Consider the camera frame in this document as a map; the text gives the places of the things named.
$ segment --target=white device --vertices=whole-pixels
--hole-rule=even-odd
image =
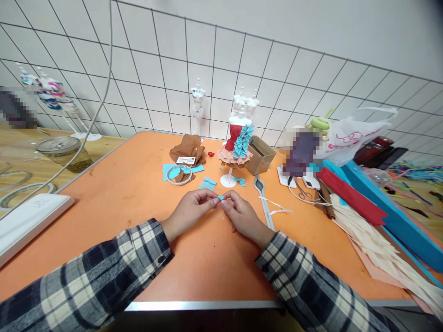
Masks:
[[[305,186],[307,188],[320,190],[319,181],[315,177],[313,177],[312,175],[304,176],[302,179],[303,179],[303,182],[305,183]]]
[[[69,196],[38,194],[0,220],[0,267],[73,203]]]

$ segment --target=white wall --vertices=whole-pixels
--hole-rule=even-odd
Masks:
[[[443,82],[437,0],[126,2]]]

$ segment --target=wooden table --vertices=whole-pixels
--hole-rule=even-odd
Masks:
[[[122,230],[149,218],[167,218],[182,196],[197,189],[205,177],[217,182],[228,172],[217,157],[207,156],[203,172],[184,186],[162,178],[162,164],[172,163],[169,150],[180,143],[178,135],[141,132],[90,167],[60,193],[76,203],[0,270],[0,300],[48,273],[81,252],[108,240]],[[205,152],[216,152],[221,142],[205,139]],[[273,222],[292,239],[309,247],[330,268],[372,305],[414,305],[403,290],[373,280],[345,233],[314,206],[295,199],[279,184],[277,156],[267,173],[266,197],[294,213],[277,213]],[[247,199],[264,222],[254,177],[234,170],[246,187],[234,189]],[[228,189],[218,184],[215,192]],[[232,233],[221,208],[205,215],[173,244],[175,258],[128,310],[276,307],[277,297],[254,263],[259,249],[242,235]]]

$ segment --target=glass jar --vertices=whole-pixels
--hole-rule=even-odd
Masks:
[[[81,142],[78,138],[60,136],[52,137],[41,142],[36,150],[48,157],[53,162],[60,165],[66,165],[80,149]],[[77,158],[66,168],[72,173],[80,173],[93,164],[88,151],[84,148]]]

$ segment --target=plaid shirt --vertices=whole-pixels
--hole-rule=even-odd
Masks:
[[[96,330],[174,257],[151,219],[103,242],[0,303],[2,331]],[[256,263],[305,330],[396,330],[315,256],[277,233]]]

